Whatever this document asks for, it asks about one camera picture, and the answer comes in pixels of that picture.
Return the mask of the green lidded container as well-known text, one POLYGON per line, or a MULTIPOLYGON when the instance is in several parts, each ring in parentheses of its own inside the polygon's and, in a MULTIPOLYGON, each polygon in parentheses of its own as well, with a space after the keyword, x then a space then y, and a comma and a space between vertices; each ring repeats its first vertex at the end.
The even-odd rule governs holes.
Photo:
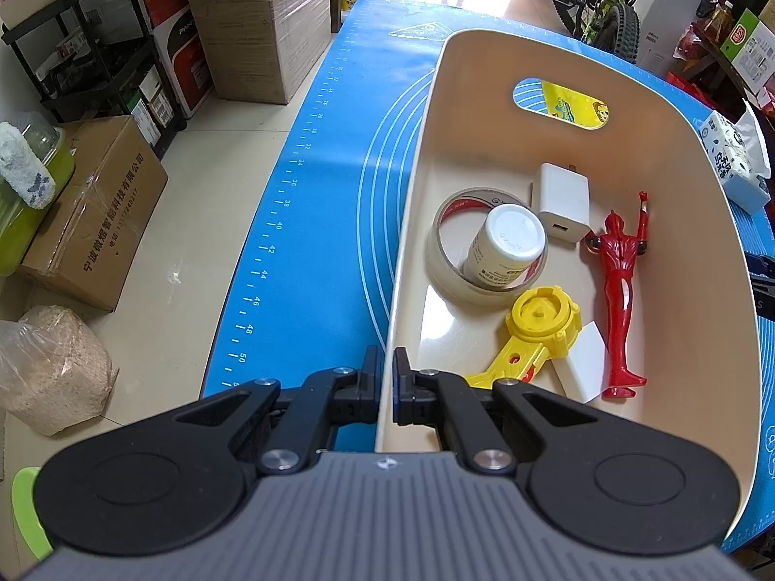
POLYGON ((1 275, 16 272, 75 170, 66 134, 37 111, 1 121, 1 275))

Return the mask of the stacked cardboard boxes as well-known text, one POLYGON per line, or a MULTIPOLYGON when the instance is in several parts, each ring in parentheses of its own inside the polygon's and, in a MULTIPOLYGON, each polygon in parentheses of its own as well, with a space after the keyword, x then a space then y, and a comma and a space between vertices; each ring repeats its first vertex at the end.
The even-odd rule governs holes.
POLYGON ((330 0, 188 0, 219 97, 289 104, 331 38, 330 0))

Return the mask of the white eraser block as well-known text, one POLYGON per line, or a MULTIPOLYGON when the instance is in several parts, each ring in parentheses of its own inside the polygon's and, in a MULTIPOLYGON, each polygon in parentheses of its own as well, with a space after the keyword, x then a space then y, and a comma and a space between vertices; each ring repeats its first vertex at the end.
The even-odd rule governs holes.
POLYGON ((569 399, 590 403, 603 394, 608 379, 608 353, 598 326, 589 322, 565 357, 552 365, 569 399))

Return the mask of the green white product box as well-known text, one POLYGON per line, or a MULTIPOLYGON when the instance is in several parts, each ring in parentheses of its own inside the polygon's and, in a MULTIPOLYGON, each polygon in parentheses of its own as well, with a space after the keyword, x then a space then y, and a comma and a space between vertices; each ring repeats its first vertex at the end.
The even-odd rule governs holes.
POLYGON ((749 9, 730 30, 721 53, 751 93, 759 93, 774 75, 775 35, 749 9))

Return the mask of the clear packing tape roll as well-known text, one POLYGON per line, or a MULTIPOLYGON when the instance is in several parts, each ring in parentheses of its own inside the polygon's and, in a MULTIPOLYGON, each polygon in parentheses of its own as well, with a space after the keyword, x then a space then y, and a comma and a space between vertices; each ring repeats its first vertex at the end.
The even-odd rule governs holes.
POLYGON ((448 197, 426 240, 428 277, 445 299, 506 307, 540 277, 548 236, 519 198, 494 187, 448 197))

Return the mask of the cardboard box on floor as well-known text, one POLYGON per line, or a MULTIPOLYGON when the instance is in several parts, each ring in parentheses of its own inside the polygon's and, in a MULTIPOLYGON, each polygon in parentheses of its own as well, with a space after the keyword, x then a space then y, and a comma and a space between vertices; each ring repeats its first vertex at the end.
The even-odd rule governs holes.
POLYGON ((47 290, 112 312, 167 172, 133 117, 71 122, 64 133, 74 174, 18 271, 47 290))

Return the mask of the black metal shelf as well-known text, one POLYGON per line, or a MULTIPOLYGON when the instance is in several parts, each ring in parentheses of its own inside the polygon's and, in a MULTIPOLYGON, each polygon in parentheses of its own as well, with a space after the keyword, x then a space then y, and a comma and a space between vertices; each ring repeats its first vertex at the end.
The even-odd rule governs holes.
POLYGON ((159 156, 185 129, 144 0, 1 0, 1 40, 59 123, 130 116, 159 156))

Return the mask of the blue silicone table mat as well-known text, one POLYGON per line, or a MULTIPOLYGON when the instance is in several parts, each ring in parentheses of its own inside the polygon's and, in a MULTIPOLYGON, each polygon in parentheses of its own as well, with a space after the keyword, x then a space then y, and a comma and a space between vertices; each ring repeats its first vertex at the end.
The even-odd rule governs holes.
POLYGON ((708 109, 619 58, 553 31, 411 0, 351 12, 312 82, 253 217, 203 390, 302 383, 397 345, 422 367, 474 374, 504 340, 499 308, 444 299, 426 240, 452 194, 528 201, 540 165, 589 180, 592 218, 637 219, 629 366, 648 383, 616 412, 690 438, 736 471, 734 550, 774 522, 774 326, 745 257, 774 243, 725 199, 696 139, 708 109), (550 116, 541 81, 608 105, 599 129, 550 116))

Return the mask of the white pill bottle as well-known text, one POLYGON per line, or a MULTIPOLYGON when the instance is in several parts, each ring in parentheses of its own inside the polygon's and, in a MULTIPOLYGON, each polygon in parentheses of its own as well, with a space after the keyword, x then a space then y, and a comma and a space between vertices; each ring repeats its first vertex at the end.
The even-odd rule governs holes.
POLYGON ((463 264, 477 285, 507 289, 543 255, 546 233, 526 206, 505 203, 486 215, 463 264))

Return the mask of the yellow picture book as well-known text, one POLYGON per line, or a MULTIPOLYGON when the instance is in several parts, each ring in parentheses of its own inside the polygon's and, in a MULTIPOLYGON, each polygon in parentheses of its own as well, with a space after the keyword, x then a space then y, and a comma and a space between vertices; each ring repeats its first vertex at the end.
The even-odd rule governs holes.
POLYGON ((545 80, 541 89, 550 116, 585 129, 599 129, 608 121, 608 105, 598 98, 545 80))

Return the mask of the red hero action figure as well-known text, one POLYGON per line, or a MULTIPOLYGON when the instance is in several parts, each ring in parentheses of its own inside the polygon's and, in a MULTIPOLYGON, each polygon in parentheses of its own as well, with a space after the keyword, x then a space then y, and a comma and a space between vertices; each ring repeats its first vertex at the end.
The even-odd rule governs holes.
POLYGON ((627 337, 631 327, 633 306, 633 278, 636 259, 648 250, 649 196, 638 194, 637 232, 625 232, 624 219, 609 211, 604 219, 602 233, 587 233, 583 241, 593 255, 599 257, 603 269, 603 292, 607 307, 608 381, 602 398, 625 400, 636 396, 635 387, 648 381, 644 376, 631 372, 627 363, 627 337))

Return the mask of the white USB charger plug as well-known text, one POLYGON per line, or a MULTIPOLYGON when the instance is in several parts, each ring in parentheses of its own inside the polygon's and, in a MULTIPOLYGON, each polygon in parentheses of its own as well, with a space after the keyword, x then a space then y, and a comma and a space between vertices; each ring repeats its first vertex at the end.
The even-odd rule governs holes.
POLYGON ((578 244, 590 232, 589 180, 574 170, 542 163, 533 177, 531 207, 554 239, 578 244))

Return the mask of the white blue tissue box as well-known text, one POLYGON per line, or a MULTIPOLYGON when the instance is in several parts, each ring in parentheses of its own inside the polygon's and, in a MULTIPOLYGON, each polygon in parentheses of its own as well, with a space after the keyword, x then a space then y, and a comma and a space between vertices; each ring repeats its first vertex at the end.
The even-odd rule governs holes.
POLYGON ((771 165, 753 105, 745 101, 737 122, 712 111, 699 127, 699 135, 729 201, 749 215, 763 210, 771 201, 767 186, 771 165))

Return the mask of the yellow toy launcher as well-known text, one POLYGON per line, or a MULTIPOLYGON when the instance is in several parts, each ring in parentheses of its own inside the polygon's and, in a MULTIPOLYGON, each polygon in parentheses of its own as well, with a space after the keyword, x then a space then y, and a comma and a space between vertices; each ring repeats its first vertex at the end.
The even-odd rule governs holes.
POLYGON ((504 321, 506 344, 484 372, 466 377, 470 387, 490 390, 506 378, 531 383, 546 361, 569 354, 582 331, 581 307, 561 286, 523 292, 504 321))

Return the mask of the bag of grain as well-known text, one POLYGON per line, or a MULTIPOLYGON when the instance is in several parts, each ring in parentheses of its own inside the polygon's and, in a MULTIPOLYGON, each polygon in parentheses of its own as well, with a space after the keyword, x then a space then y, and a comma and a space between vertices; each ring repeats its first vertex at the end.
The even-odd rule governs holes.
POLYGON ((64 306, 1 323, 1 407, 52 437, 101 416, 117 370, 89 325, 64 306))

